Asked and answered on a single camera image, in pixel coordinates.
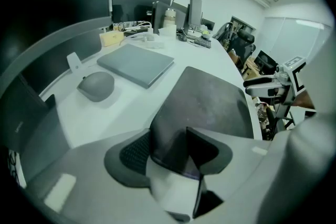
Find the keyboard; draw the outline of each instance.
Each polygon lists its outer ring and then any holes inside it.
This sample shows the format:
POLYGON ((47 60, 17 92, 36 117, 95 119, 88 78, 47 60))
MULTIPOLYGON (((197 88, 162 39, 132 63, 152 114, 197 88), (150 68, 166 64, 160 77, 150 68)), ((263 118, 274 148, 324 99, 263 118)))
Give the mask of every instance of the keyboard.
POLYGON ((205 40, 204 38, 196 38, 195 39, 195 44, 201 45, 203 47, 206 47, 208 49, 211 48, 211 41, 210 40, 205 40))

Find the fluorescent light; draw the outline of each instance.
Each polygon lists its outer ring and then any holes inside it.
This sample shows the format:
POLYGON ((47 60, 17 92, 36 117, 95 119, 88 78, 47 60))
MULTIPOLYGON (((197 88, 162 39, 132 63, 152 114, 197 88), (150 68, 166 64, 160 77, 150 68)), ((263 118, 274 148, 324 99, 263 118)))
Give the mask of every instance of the fluorescent light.
POLYGON ((299 25, 306 25, 306 26, 310 26, 310 27, 314 27, 314 28, 324 30, 324 25, 323 24, 312 22, 310 20, 296 20, 296 23, 299 24, 299 25))

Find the office chair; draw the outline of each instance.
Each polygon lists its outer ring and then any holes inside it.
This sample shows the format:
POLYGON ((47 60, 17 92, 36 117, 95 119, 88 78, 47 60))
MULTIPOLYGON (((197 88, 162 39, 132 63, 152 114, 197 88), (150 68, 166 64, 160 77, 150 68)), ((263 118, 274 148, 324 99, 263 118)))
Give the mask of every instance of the office chair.
POLYGON ((254 36, 244 30, 239 30, 238 33, 231 38, 227 52, 230 52, 232 49, 234 49, 236 51, 236 55, 240 57, 241 61, 238 62, 238 69, 242 69, 244 67, 248 57, 250 57, 253 51, 256 49, 256 46, 253 44, 253 42, 254 36))

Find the chair headrest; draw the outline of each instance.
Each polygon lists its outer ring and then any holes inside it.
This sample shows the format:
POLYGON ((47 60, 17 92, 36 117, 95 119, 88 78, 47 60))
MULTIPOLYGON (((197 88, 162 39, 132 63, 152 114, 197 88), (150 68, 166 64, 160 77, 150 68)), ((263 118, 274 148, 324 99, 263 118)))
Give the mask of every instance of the chair headrest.
POLYGON ((250 44, 254 42, 254 36, 244 30, 239 30, 237 35, 250 44))

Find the white desk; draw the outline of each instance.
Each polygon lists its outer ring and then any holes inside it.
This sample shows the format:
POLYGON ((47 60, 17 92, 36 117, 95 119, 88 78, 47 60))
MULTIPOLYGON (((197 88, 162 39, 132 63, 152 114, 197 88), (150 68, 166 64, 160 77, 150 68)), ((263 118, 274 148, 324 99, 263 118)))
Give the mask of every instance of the white desk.
MULTIPOLYGON (((124 44, 141 46, 141 41, 128 39, 124 44)), ((82 77, 97 71, 108 70, 99 67, 97 59, 118 49, 110 46, 87 59, 80 74, 70 71, 56 79, 42 94, 46 100, 55 95, 57 110, 65 136, 71 147, 77 147, 102 138, 149 128, 150 124, 180 75, 191 66, 240 87, 244 92, 243 79, 227 52, 217 40, 212 40, 212 48, 195 47, 186 42, 167 40, 165 48, 153 49, 173 57, 174 64, 149 89, 144 89, 112 73, 115 90, 106 100, 94 103, 77 89, 82 77)), ((262 140, 255 106, 246 95, 253 125, 254 138, 262 140)), ((150 158, 147 176, 151 178, 152 193, 165 210, 192 215, 198 190, 198 180, 185 178, 153 163, 150 158)))

